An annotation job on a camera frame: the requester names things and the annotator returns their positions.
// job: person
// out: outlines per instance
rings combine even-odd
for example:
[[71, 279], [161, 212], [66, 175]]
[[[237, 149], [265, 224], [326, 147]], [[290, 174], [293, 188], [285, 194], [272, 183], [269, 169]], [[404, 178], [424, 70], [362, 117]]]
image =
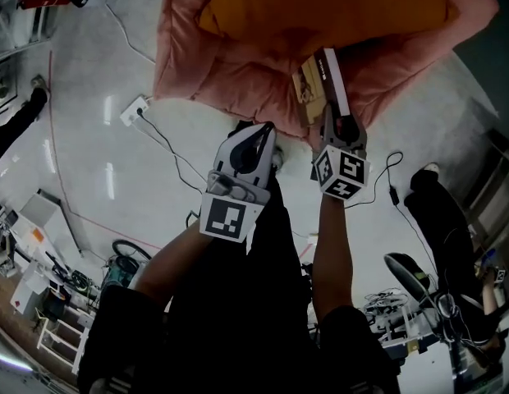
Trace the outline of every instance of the person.
[[33, 89], [30, 101], [23, 104], [7, 124], [0, 126], [0, 159], [34, 122], [48, 101], [48, 88], [43, 77], [37, 75], [30, 84]]
[[506, 347], [497, 333], [495, 275], [489, 269], [484, 282], [475, 276], [476, 258], [465, 216], [438, 182], [438, 174], [435, 163], [414, 174], [410, 183], [413, 192], [404, 204], [433, 251], [438, 289], [449, 292], [456, 304], [452, 331], [460, 332], [469, 351], [487, 368], [498, 363]]
[[80, 363], [81, 393], [399, 392], [398, 367], [352, 304], [344, 203], [325, 195], [320, 206], [312, 276], [317, 348], [308, 330], [311, 288], [274, 171], [268, 190], [248, 254], [245, 242], [200, 234], [196, 222], [152, 258], [134, 290], [103, 291]]

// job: orange pillow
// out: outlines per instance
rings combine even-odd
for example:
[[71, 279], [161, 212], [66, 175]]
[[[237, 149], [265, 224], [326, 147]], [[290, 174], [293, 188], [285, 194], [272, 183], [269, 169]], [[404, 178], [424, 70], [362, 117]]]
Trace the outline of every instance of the orange pillow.
[[306, 57], [322, 47], [431, 30], [457, 15], [448, 0], [211, 0], [198, 22], [265, 51]]

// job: wheel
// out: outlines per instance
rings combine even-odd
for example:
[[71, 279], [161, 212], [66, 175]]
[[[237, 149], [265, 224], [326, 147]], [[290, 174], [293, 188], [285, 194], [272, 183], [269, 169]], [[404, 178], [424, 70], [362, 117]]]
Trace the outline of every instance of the wheel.
[[123, 255], [125, 257], [132, 257], [135, 253], [138, 253], [141, 254], [147, 260], [150, 260], [152, 258], [138, 245], [125, 240], [115, 240], [112, 243], [112, 249], [116, 254]]

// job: book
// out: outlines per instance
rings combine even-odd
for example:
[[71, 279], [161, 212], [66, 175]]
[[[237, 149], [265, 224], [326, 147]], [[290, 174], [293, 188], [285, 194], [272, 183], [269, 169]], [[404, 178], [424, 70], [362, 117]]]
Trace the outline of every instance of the book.
[[292, 75], [299, 104], [300, 123], [311, 126], [322, 120], [330, 103], [335, 117], [351, 115], [337, 55], [321, 48]]

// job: black shirt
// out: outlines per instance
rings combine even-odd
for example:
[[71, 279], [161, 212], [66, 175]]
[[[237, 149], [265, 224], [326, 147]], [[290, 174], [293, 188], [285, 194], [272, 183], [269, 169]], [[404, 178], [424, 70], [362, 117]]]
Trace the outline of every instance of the black shirt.
[[318, 349], [307, 328], [287, 331], [270, 321], [264, 328], [224, 322], [220, 331], [177, 337], [168, 326], [165, 331], [163, 311], [150, 298], [113, 286], [103, 293], [90, 330], [78, 387], [88, 393], [95, 381], [105, 379], [127, 392], [322, 386], [338, 392], [380, 392], [377, 387], [399, 392], [398, 369], [359, 310], [332, 311], [320, 326], [320, 339]]

